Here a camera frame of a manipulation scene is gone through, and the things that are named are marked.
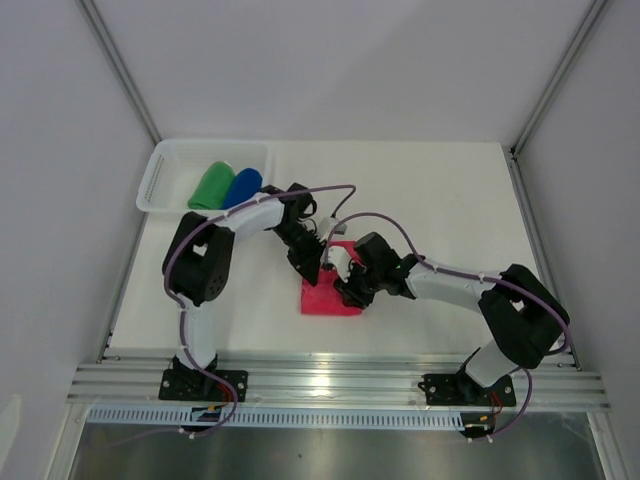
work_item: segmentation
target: green cylinder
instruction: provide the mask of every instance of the green cylinder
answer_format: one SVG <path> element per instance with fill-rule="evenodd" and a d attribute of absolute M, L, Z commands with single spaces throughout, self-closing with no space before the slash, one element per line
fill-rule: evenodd
<path fill-rule="evenodd" d="M 215 162 L 204 172 L 187 205 L 193 210 L 219 210 L 235 176 L 229 165 Z"/>

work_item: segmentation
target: black mounting bracket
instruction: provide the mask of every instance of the black mounting bracket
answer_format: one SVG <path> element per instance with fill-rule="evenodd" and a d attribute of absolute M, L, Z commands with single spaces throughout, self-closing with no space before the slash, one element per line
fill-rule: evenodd
<path fill-rule="evenodd" d="M 466 398 L 458 388 L 455 373 L 428 373 L 422 376 L 418 388 L 425 393 L 427 405 L 438 407 L 491 407 L 491 394 L 495 393 L 503 407 L 516 406 L 516 394 L 509 375 L 501 377 L 474 399 Z"/>
<path fill-rule="evenodd" d="M 229 382 L 238 393 L 238 402 L 245 400 L 249 373 L 245 370 L 217 370 L 217 358 L 205 369 Z M 189 402 L 228 402 L 229 395 L 215 380 L 183 365 L 173 357 L 171 366 L 162 374 L 160 400 Z"/>

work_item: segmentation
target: white backdrop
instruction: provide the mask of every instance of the white backdrop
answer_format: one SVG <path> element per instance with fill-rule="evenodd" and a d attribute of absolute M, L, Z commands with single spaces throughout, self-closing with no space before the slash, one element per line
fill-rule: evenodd
<path fill-rule="evenodd" d="M 616 0 L 524 151 L 573 332 L 640 475 L 640 3 Z"/>
<path fill-rule="evenodd" d="M 510 143 L 589 0 L 105 0 L 165 137 Z"/>
<path fill-rule="evenodd" d="M 0 477 L 27 480 L 97 353 L 151 143 L 72 1 L 1 2 L 0 64 L 0 409 L 22 397 Z"/>

